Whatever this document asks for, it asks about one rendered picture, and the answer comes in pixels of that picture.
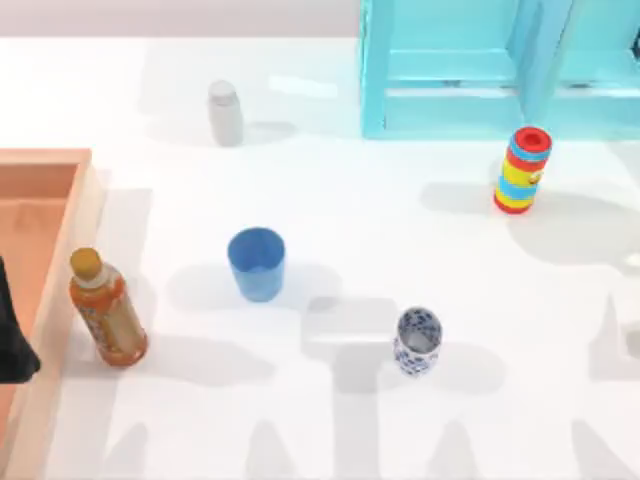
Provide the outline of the blue and white patterned cup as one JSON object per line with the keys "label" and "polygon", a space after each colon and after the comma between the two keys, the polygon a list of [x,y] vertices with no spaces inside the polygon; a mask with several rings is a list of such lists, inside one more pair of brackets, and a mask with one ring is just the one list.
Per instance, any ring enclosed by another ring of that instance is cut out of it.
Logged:
{"label": "blue and white patterned cup", "polygon": [[442,324],[431,310],[410,307],[397,322],[394,360],[404,374],[412,378],[423,376],[436,364],[442,338]]}

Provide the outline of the grey bottle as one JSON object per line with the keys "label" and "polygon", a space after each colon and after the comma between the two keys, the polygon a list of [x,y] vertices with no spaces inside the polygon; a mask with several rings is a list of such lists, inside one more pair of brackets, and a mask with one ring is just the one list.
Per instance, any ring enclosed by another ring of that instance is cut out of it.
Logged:
{"label": "grey bottle", "polygon": [[235,87],[217,80],[208,89],[207,107],[212,135],[224,147],[238,146],[243,141],[244,120]]}

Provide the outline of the stack of coloured rings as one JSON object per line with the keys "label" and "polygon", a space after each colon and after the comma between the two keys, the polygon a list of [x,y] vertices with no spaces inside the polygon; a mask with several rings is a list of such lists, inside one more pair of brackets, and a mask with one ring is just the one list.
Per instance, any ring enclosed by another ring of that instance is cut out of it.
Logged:
{"label": "stack of coloured rings", "polygon": [[524,126],[513,133],[494,190],[500,210],[517,215],[533,205],[551,150],[552,138],[541,128]]}

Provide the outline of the light blue rack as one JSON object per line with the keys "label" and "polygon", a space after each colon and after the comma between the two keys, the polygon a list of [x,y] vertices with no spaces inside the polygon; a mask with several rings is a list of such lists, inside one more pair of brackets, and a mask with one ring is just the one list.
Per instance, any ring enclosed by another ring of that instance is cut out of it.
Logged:
{"label": "light blue rack", "polygon": [[640,140],[640,0],[360,0],[371,139]]}

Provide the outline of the orange drink bottle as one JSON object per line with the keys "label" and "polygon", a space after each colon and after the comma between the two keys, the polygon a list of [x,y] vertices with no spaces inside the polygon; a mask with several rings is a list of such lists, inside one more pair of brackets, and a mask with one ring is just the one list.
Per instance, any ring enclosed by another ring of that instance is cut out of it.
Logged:
{"label": "orange drink bottle", "polygon": [[146,353],[148,337],[119,270],[97,250],[76,249],[70,257],[69,294],[101,358],[114,367],[136,364]]}

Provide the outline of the salmon shallow box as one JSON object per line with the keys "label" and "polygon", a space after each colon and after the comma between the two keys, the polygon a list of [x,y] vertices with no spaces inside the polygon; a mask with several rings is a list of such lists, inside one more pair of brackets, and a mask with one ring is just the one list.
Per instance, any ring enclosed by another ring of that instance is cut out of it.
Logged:
{"label": "salmon shallow box", "polygon": [[30,381],[0,385],[0,480],[42,480],[75,316],[69,257],[94,241],[103,203],[90,150],[0,148],[0,257],[41,360]]}

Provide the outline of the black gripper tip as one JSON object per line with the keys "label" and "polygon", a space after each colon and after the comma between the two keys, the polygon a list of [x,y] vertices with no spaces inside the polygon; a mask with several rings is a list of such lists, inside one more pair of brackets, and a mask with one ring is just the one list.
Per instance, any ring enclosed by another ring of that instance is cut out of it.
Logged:
{"label": "black gripper tip", "polygon": [[27,383],[40,369],[40,358],[19,326],[0,256],[0,384]]}

